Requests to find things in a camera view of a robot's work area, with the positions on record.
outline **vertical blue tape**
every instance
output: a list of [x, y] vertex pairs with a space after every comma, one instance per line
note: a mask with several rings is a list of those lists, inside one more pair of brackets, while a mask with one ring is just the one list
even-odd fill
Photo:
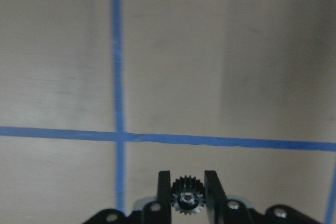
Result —
[[329, 201], [328, 201], [328, 208], [327, 212], [325, 214], [325, 224], [332, 224], [333, 223], [333, 218], [334, 218], [334, 210], [335, 210], [335, 205], [336, 205], [336, 162], [334, 164], [334, 175], [332, 179], [332, 185], [331, 185], [331, 190], [330, 190], [330, 195], [329, 195]]
[[112, 41], [114, 66], [114, 102], [115, 122], [117, 130], [117, 170], [115, 190], [117, 208], [124, 211], [124, 177], [125, 177], [125, 143], [124, 143], [124, 116], [123, 116], [123, 44], [122, 44], [122, 2], [112, 0]]

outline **gear hub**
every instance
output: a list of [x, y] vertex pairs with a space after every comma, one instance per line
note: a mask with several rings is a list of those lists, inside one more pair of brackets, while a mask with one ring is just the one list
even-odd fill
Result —
[[205, 188], [196, 177], [180, 177], [172, 186], [172, 206], [180, 213], [196, 214], [205, 204]]

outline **metal gear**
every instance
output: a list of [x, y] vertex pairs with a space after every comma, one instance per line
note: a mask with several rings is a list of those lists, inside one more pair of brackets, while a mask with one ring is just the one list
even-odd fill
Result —
[[196, 177], [180, 177], [171, 188], [172, 206], [176, 211], [186, 214], [200, 212], [205, 204], [205, 188]]

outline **blue tape line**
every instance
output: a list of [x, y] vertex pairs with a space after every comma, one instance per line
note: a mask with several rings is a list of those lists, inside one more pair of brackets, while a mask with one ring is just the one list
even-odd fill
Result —
[[334, 210], [336, 206], [336, 163], [334, 164], [334, 175], [329, 195], [327, 212], [325, 213], [325, 224], [332, 224], [334, 217]]
[[0, 136], [61, 138], [61, 139], [93, 140], [93, 141], [117, 141], [118, 137], [117, 133], [114, 132], [55, 130], [55, 129], [1, 127], [1, 126], [0, 126]]
[[122, 43], [122, 0], [112, 0], [112, 31], [113, 31], [113, 66], [114, 66], [114, 99], [117, 140], [117, 171], [115, 190], [117, 208], [124, 212], [124, 177], [125, 177], [125, 143], [123, 114], [123, 43]]
[[263, 140], [249, 138], [143, 134], [130, 138], [131, 142], [157, 142], [164, 144], [192, 144], [212, 146], [240, 146], [247, 148], [269, 148], [281, 150], [327, 151], [336, 152], [336, 143], [307, 141]]

